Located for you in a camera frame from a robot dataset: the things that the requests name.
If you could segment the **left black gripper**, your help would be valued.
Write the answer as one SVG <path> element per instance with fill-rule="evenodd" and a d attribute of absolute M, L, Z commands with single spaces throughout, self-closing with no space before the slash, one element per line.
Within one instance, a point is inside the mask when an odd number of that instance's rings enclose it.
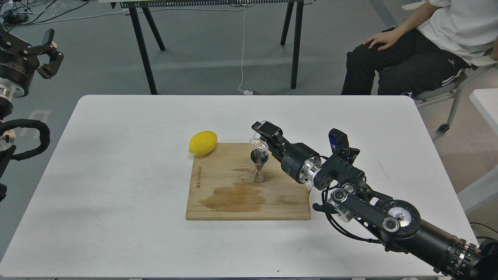
<path fill-rule="evenodd" d="M 45 32 L 41 45 L 27 46 L 24 40 L 0 27 L 0 87 L 4 98 L 20 98 L 30 91 L 35 71 L 42 78 L 51 79 L 57 74 L 64 55 L 54 42 L 55 30 Z M 39 62 L 39 56 L 47 55 L 48 63 Z"/>

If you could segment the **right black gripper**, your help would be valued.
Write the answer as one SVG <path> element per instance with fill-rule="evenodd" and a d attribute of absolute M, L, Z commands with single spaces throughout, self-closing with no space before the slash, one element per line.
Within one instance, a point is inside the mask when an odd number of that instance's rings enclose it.
<path fill-rule="evenodd" d="M 286 145 L 283 131 L 269 121 L 255 122 L 251 128 L 262 136 L 258 139 L 281 163 L 282 170 L 297 183 L 312 181 L 313 175 L 322 167 L 322 158 L 317 151 L 302 142 Z"/>

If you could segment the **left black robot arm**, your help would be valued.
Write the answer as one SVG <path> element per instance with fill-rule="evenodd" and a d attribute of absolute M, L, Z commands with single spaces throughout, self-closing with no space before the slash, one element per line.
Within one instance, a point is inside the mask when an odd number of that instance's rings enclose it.
<path fill-rule="evenodd" d="M 1 174 L 5 172 L 10 161 L 23 161 L 42 154 L 51 142 L 50 129 L 44 122 L 35 119 L 13 119 L 5 122 L 4 118 L 10 115 L 14 108 L 12 99 L 25 97 L 29 93 L 35 71 L 44 79 L 51 79 L 57 74 L 64 55 L 57 50 L 57 44 L 53 40 L 54 34 L 55 30 L 47 30 L 42 44 L 32 46 L 1 27 Z M 39 132 L 39 146 L 32 150 L 15 154 L 14 129 L 16 128 L 37 129 Z"/>

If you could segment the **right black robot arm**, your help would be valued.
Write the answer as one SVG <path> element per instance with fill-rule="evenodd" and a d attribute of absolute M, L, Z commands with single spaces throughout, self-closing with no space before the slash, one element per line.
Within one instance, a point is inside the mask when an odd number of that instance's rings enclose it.
<path fill-rule="evenodd" d="M 328 134 L 331 156 L 318 154 L 302 142 L 291 143 L 271 122 L 255 122 L 255 147 L 262 145 L 297 183 L 320 190 L 326 215 L 341 234 L 354 240 L 380 243 L 387 252 L 413 254 L 453 280 L 496 280 L 497 241 L 479 247 L 421 219 L 412 204 L 373 191 L 365 173 L 353 163 L 360 153 L 338 129 Z"/>

